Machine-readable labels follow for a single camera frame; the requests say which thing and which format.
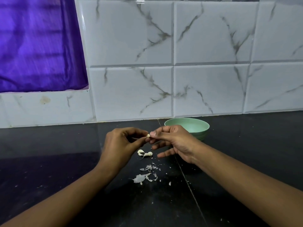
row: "plastic bowl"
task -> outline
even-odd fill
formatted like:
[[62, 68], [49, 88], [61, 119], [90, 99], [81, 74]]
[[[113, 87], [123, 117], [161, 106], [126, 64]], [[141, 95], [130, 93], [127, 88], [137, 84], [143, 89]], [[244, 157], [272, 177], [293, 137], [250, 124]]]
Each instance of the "plastic bowl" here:
[[164, 123], [165, 126], [181, 125], [194, 137], [203, 141], [207, 136], [209, 124], [203, 120], [193, 118], [174, 118]]

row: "person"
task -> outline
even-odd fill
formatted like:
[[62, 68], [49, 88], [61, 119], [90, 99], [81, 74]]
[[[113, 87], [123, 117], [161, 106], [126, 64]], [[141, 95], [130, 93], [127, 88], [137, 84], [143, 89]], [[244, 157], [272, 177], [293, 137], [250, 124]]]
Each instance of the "person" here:
[[[163, 126], [150, 133], [130, 127], [106, 135], [96, 167], [69, 186], [29, 208], [2, 227], [58, 227], [77, 213], [127, 164], [146, 143], [152, 149], [172, 146], [159, 158], [178, 154], [197, 165], [270, 226], [303, 226], [303, 192], [264, 175], [195, 139], [182, 126]], [[137, 140], [133, 143], [128, 138]]]

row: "forearm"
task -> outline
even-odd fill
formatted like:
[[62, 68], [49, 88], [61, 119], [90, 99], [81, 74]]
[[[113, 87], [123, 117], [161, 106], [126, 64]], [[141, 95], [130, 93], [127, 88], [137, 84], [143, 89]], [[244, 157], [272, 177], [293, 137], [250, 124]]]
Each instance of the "forearm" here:
[[6, 222], [2, 227], [65, 226], [117, 172], [96, 167], [63, 190]]
[[271, 226], [303, 226], [303, 192], [201, 144], [194, 163]]

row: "hand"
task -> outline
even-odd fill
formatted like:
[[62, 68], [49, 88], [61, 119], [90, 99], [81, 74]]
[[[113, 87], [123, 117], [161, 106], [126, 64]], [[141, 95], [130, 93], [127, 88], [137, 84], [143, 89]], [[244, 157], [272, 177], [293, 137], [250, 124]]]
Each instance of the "hand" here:
[[[147, 134], [147, 131], [134, 127], [116, 128], [108, 132], [97, 167], [105, 165], [107, 170], [117, 174], [127, 164], [132, 154], [146, 144]], [[129, 142], [131, 138], [138, 140], [131, 143]]]
[[193, 163], [195, 150], [203, 144], [180, 125], [162, 126], [152, 131], [150, 136], [150, 144], [162, 140], [151, 147], [153, 150], [164, 146], [173, 146], [173, 148], [158, 154], [158, 158], [179, 154], [188, 163]]

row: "purple curtain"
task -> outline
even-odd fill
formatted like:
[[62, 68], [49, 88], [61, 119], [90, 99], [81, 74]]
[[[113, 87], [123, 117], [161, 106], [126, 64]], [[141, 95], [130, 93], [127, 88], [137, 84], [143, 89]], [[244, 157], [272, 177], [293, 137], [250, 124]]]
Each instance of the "purple curtain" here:
[[0, 93], [87, 86], [74, 0], [0, 0]]

